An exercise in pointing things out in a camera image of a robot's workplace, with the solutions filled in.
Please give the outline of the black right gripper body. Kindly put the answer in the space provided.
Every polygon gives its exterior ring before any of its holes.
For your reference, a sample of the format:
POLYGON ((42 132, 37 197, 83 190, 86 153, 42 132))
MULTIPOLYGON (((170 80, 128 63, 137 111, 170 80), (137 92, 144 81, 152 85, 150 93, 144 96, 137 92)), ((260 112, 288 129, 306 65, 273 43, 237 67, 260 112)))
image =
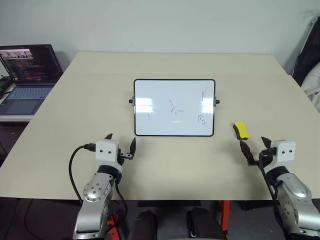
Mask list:
POLYGON ((275 156, 276 153, 277 153, 277 149, 275 147, 266 148, 259 153, 258 160, 255 160, 251 151, 248 150, 247 164, 249 166, 266 167, 271 164, 271 162, 273 161, 273 156, 275 156))

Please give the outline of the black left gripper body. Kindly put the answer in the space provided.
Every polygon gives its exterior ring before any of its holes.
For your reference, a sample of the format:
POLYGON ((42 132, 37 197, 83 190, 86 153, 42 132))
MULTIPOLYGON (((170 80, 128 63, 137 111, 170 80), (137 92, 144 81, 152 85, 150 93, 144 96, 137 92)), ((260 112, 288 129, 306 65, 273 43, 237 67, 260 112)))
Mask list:
POLYGON ((117 163, 119 165, 123 165, 125 160, 132 160, 134 157, 134 153, 133 152, 130 152, 130 153, 123 153, 121 151, 121 149, 119 148, 118 149, 118 154, 117 154, 117 163))

